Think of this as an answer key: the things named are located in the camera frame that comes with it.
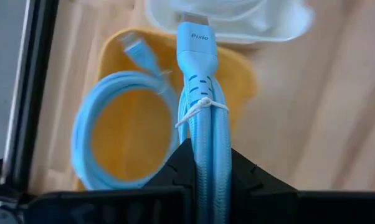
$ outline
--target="cable end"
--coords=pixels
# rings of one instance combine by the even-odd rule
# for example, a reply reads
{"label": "cable end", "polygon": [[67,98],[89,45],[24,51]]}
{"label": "cable end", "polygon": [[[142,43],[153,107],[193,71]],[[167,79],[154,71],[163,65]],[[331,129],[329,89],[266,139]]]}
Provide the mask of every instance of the cable end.
{"label": "cable end", "polygon": [[124,48],[128,48],[129,46],[137,43],[139,38],[137,38],[135,32],[128,32],[127,34],[121,36],[118,41]]}
{"label": "cable end", "polygon": [[192,22],[195,24],[208,25],[208,18],[206,16],[201,16],[189,12],[182,12],[181,22]]}

